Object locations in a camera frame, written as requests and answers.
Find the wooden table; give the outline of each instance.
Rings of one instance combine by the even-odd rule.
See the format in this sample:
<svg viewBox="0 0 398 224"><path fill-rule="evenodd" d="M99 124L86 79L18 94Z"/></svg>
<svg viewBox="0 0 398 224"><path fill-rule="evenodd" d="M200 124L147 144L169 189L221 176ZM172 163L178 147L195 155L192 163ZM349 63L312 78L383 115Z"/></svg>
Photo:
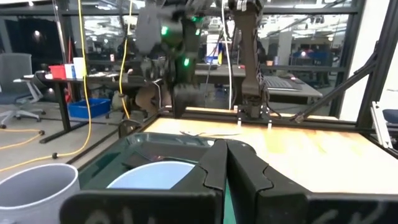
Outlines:
<svg viewBox="0 0 398 224"><path fill-rule="evenodd" d="M312 192L398 194L398 161L357 133L159 118L145 132L217 136L250 144L273 168Z"/></svg>

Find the office chair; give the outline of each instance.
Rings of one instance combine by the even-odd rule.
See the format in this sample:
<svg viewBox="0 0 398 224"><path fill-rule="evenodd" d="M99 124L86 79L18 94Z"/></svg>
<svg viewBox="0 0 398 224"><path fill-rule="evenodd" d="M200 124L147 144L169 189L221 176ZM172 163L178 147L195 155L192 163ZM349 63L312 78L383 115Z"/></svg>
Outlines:
<svg viewBox="0 0 398 224"><path fill-rule="evenodd" d="M32 74L30 58L30 54L0 54L0 105L13 106L13 109L0 113L0 118L3 117L0 123L2 129L7 128L6 122L13 117L20 119L21 116L28 116L40 121L35 112L45 114L42 109L29 108L43 94L32 82L20 80L23 75Z"/></svg>

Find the white cup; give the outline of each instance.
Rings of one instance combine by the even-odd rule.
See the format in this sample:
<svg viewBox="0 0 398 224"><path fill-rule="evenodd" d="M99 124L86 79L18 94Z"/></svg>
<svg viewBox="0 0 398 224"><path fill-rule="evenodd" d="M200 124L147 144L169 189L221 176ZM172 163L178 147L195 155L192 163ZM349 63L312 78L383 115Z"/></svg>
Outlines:
<svg viewBox="0 0 398 224"><path fill-rule="evenodd" d="M73 58L73 64L75 66L76 78L82 79L86 73L85 59L82 57Z"/></svg>

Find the white plastic bin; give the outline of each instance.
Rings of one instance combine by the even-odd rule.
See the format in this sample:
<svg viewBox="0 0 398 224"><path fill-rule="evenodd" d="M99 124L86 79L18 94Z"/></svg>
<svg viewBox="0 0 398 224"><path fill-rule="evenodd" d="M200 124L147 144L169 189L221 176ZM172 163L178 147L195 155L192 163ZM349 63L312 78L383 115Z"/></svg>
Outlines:
<svg viewBox="0 0 398 224"><path fill-rule="evenodd" d="M0 182L0 224L59 224L62 203L80 190L78 171L47 164Z"/></svg>

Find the cable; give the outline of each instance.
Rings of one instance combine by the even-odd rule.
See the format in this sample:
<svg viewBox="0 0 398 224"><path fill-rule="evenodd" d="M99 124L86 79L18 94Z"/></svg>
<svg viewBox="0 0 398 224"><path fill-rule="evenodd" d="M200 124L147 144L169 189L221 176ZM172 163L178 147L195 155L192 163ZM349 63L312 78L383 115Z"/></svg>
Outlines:
<svg viewBox="0 0 398 224"><path fill-rule="evenodd" d="M229 109L232 109L232 66L231 66L231 59L229 57L229 50L228 50L228 38L226 35L226 23L225 23L225 0L221 0L221 20L223 23L223 27L224 27L224 32L223 32L223 36L224 36L224 41L225 41L225 47L226 47L226 59L228 61L228 72L229 72Z"/></svg>
<svg viewBox="0 0 398 224"><path fill-rule="evenodd" d="M158 94L159 94L159 109L162 108L162 92L160 90L160 86L157 84L161 79L153 81L152 83L157 86Z"/></svg>
<svg viewBox="0 0 398 224"><path fill-rule="evenodd" d="M132 14L132 0L130 0L129 17L131 17L131 14ZM125 36L125 40L124 40L124 52L123 52L122 66L121 66L120 75L119 75L119 92L120 92L120 95L121 95L123 109L124 109L124 112L126 113L127 119L130 119L130 113L127 110L126 101L124 100L122 80L123 80L124 64L126 63L127 42L128 42L128 39L129 39L127 34L128 34L128 32L130 30L130 25L131 25L131 20L129 19L129 22L127 23L127 31L126 31L126 34L125 34L126 36Z"/></svg>
<svg viewBox="0 0 398 224"><path fill-rule="evenodd" d="M0 129L0 131L9 132L9 133L38 132L38 134L36 134L34 137L32 137L32 138L30 138L30 139L28 139L26 141L23 141L23 142L20 142L20 143L15 143L15 144L10 144L8 146L0 146L0 150L9 149L9 148L12 148L12 147L17 147L17 146L23 146L23 145L28 144L31 141L39 138L40 136L44 135L44 131L38 130L38 129L21 129L21 130L18 130L18 129Z"/></svg>
<svg viewBox="0 0 398 224"><path fill-rule="evenodd" d="M82 51L82 54L83 54L83 60L84 60L84 62L86 62L85 38L84 38L84 35L83 35L83 31L84 31L83 30L83 16L81 15L81 0L78 0L78 12L79 12L79 25L80 25L80 37L81 37L81 51ZM0 172L4 172L4 171L7 171L7 170L10 170L10 169L13 169L13 168L16 168L16 167L20 167L20 166L23 166L23 165L26 165L26 164L30 164L30 163L33 163L33 162L37 162L37 161L43 161L43 160L47 160L47 159L57 159L59 157L72 156L72 155L78 154L79 152L84 150L84 148L88 144L88 141L90 140L90 137L91 137L91 110L90 110L90 102L88 100L88 93L87 93L86 63L84 63L84 69L83 69L83 89L84 89L84 92L85 92L87 112L88 112L88 134L87 134L87 137L86 137L86 141L82 145L82 147L79 148L76 151L69 152L69 153L58 154L58 153L55 152L51 156L43 156L43 157L38 157L36 159L31 159L29 161L21 162L19 164L13 165L13 166L9 166L9 167L0 169Z"/></svg>

